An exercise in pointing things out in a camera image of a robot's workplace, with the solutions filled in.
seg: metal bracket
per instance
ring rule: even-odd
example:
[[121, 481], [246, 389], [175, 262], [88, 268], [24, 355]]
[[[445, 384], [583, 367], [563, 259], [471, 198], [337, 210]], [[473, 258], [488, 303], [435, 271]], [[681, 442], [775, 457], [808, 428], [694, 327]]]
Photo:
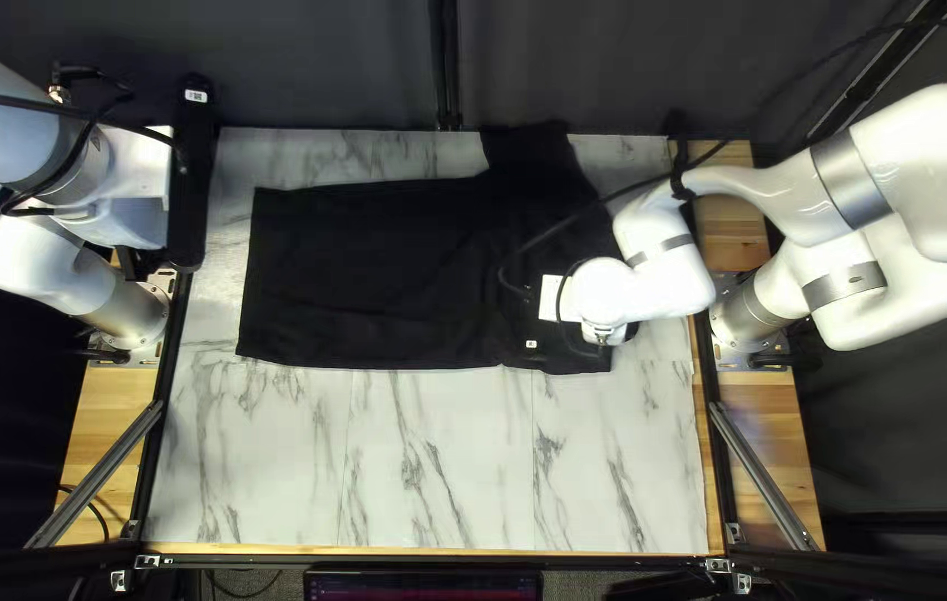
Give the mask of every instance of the metal bracket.
[[703, 569], [708, 574], [729, 574], [733, 594], [751, 593], [751, 575], [743, 572], [734, 572], [733, 561], [726, 557], [707, 557], [703, 561]]
[[110, 572], [110, 590], [114, 593], [128, 593], [132, 590], [132, 578], [129, 570]]
[[[166, 560], [167, 564], [172, 564], [172, 559]], [[133, 563], [134, 570], [151, 570], [161, 567], [161, 555], [137, 555]]]
[[707, 557], [704, 558], [703, 569], [708, 574], [729, 574], [733, 572], [733, 565], [726, 557]]
[[139, 520], [128, 520], [121, 526], [121, 535], [118, 538], [120, 540], [139, 540], [139, 527]]
[[751, 577], [748, 574], [732, 574], [733, 594], [751, 593]]
[[744, 538], [744, 531], [741, 531], [741, 525], [736, 522], [726, 522], [726, 538], [729, 544], [747, 542]]

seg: barcode sticker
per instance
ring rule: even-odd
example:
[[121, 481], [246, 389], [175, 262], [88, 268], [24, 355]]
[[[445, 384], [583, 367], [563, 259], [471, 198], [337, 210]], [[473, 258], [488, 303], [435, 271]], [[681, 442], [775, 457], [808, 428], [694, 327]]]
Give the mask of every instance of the barcode sticker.
[[192, 102], [206, 102], [206, 92], [201, 90], [185, 90], [184, 100]]

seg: black cable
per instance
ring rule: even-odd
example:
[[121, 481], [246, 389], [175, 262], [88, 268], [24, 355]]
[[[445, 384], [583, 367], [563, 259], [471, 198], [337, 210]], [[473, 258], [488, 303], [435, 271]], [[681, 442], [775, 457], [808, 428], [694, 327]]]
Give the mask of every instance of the black cable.
[[928, 26], [947, 28], [947, 19], [924, 19], [923, 21], [897, 22], [893, 24], [887, 24], [887, 26], [883, 27], [876, 27], [865, 34], [856, 37], [851, 42], [847, 42], [831, 50], [823, 58], [818, 59], [813, 63], [793, 72], [792, 75], [789, 75], [786, 79], [783, 79], [780, 83], [778, 83], [771, 93], [764, 96], [763, 100], [760, 101], [758, 105], [756, 105], [756, 110], [752, 113], [752, 116], [748, 118], [749, 130], [756, 124], [756, 122], [759, 120], [759, 117], [763, 115], [763, 111], [765, 111], [771, 102], [774, 102], [778, 96], [786, 92], [788, 88], [791, 88], [793, 85], [795, 85], [797, 81], [800, 81], [801, 79], [811, 75], [823, 65], [833, 59], [836, 59], [847, 50], [851, 50], [852, 48], [861, 44], [866, 44], [870, 40], [874, 40], [875, 37], [880, 37], [886, 33], [894, 33], [896, 31], [906, 31], [909, 29], [918, 29]]
[[566, 327], [562, 322], [562, 313], [559, 310], [560, 305], [562, 304], [562, 287], [566, 283], [566, 279], [574, 275], [574, 272], [578, 267], [581, 267], [586, 262], [594, 259], [594, 257], [588, 257], [587, 259], [581, 259], [576, 261], [569, 269], [566, 270], [566, 274], [562, 276], [562, 279], [559, 281], [559, 289], [555, 291], [555, 323], [559, 328], [559, 335], [562, 338], [562, 341], [566, 343], [566, 348], [570, 349], [571, 353], [575, 355], [580, 355], [582, 357], [587, 357], [591, 359], [599, 359], [603, 356], [603, 347], [597, 346], [595, 353], [590, 353], [588, 351], [583, 351], [581, 348], [574, 346], [574, 342], [570, 339], [570, 336], [566, 334]]
[[214, 596], [216, 595], [216, 592], [214, 592], [213, 589], [214, 589], [214, 588], [217, 588], [217, 589], [220, 590], [222, 593], [227, 594], [229, 597], [232, 597], [233, 599], [250, 599], [250, 598], [252, 598], [252, 597], [257, 597], [259, 594], [263, 594], [263, 593], [265, 593], [267, 590], [269, 590], [269, 587], [270, 587], [270, 586], [273, 586], [273, 585], [277, 582], [277, 579], [280, 578], [280, 574], [281, 574], [281, 572], [283, 572], [283, 571], [284, 571], [284, 570], [277, 570], [277, 573], [274, 574], [274, 577], [273, 577], [272, 579], [270, 579], [269, 582], [268, 582], [265, 586], [263, 586], [262, 588], [256, 590], [254, 593], [247, 593], [247, 594], [236, 594], [236, 593], [233, 593], [233, 592], [231, 592], [231, 590], [228, 590], [226, 587], [221, 586], [220, 584], [218, 584], [218, 583], [217, 583], [217, 580], [214, 580], [214, 570], [204, 570], [203, 573], [206, 574], [206, 579], [210, 581], [210, 584], [211, 584], [211, 587], [212, 587], [212, 589], [211, 589], [211, 590], [212, 590], [211, 597], [214, 597]]
[[[73, 494], [73, 486], [70, 485], [58, 485], [58, 490], [66, 494]], [[106, 525], [106, 519], [103, 518], [103, 514], [95, 509], [93, 503], [89, 501], [88, 509], [95, 514], [95, 519], [98, 520], [98, 524], [103, 526], [103, 542], [110, 542], [110, 528]]]
[[[688, 165], [686, 165], [685, 170], [699, 167], [705, 161], [707, 161], [708, 158], [711, 158], [712, 156], [717, 154], [718, 151], [726, 147], [726, 144], [729, 144], [729, 142], [730, 140], [721, 140], [718, 144], [715, 144], [706, 153], [701, 154], [699, 157], [696, 158], [696, 160], [693, 160]], [[518, 249], [515, 249], [513, 250], [512, 253], [508, 254], [507, 258], [504, 259], [504, 261], [502, 261], [502, 263], [500, 264], [500, 267], [496, 270], [496, 279], [499, 280], [499, 283], [507, 290], [510, 290], [511, 292], [514, 292], [515, 294], [520, 295], [522, 298], [527, 299], [527, 301], [530, 301], [532, 299], [532, 294], [528, 290], [520, 289], [516, 285], [507, 281], [506, 271], [507, 271], [508, 265], [514, 262], [514, 260], [520, 257], [522, 254], [528, 253], [529, 249], [534, 248], [534, 246], [543, 243], [544, 240], [550, 239], [554, 235], [566, 229], [575, 221], [583, 217], [585, 215], [585, 211], [591, 211], [593, 209], [600, 208], [604, 204], [607, 204], [608, 202], [613, 201], [615, 198], [623, 197], [634, 190], [652, 186], [654, 184], [658, 184], [659, 182], [663, 182], [664, 180], [668, 180], [672, 173], [673, 171], [669, 173], [664, 173], [662, 175], [656, 175], [653, 178], [648, 178], [647, 180], [641, 180], [635, 184], [629, 184], [628, 186], [625, 186], [624, 188], [617, 189], [613, 191], [612, 193], [610, 193], [609, 195], [603, 198], [600, 198], [600, 200], [596, 202], [586, 204], [581, 209], [574, 211], [572, 214], [570, 214], [569, 217], [563, 218], [561, 221], [559, 221], [555, 225], [552, 225], [550, 228], [544, 230], [543, 232], [537, 234], [535, 237], [526, 240]]]
[[[94, 115], [92, 111], [83, 110], [80, 108], [56, 105], [52, 104], [51, 102], [26, 101], [25, 98], [3, 96], [2, 94], [0, 94], [0, 106], [34, 110], [39, 112], [49, 112], [52, 115], [69, 116], [73, 117], [73, 119], [80, 119], [84, 121], [91, 119]], [[98, 124], [116, 127], [118, 130], [131, 131], [133, 134], [144, 136], [145, 138], [151, 138], [152, 140], [168, 145], [171, 149], [173, 149], [173, 156], [176, 159], [177, 168], [180, 169], [181, 173], [187, 173], [188, 164], [185, 153], [181, 149], [180, 144], [177, 144], [173, 138], [166, 136], [165, 134], [160, 134], [155, 130], [148, 130], [146, 127], [126, 125], [112, 119], [99, 119]]]

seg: mounting plate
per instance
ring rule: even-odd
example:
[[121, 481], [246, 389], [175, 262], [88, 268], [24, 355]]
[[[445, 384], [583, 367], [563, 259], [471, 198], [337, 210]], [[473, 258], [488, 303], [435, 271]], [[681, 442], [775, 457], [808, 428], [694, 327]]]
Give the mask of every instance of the mounting plate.
[[[715, 290], [719, 296], [731, 294], [742, 281], [747, 272], [711, 272], [711, 280], [715, 282]], [[788, 339], [785, 333], [779, 331], [759, 344], [758, 348], [735, 348], [722, 342], [711, 334], [711, 348], [715, 352], [715, 367], [718, 371], [786, 371], [785, 366], [765, 366], [758, 368], [748, 367], [748, 357], [755, 352], [763, 355], [788, 354]]]

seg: black pole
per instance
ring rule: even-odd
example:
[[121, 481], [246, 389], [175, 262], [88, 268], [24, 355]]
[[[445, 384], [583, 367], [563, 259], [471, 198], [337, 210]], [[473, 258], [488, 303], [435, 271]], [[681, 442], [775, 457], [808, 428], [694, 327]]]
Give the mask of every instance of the black pole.
[[[928, 21], [929, 19], [947, 18], [947, 0], [930, 0], [922, 7], [915, 17], [908, 21]], [[811, 130], [803, 142], [804, 145], [815, 144], [832, 136], [842, 126], [852, 123], [867, 102], [873, 100], [881, 88], [888, 83], [896, 70], [922, 45], [926, 35], [935, 28], [934, 24], [928, 27], [902, 30], [874, 61], [867, 65], [867, 72], [862, 74], [853, 85], [847, 89], [825, 116]]]
[[436, 87], [436, 126], [443, 131], [459, 130], [463, 114], [458, 97], [457, 0], [428, 0], [428, 26]]

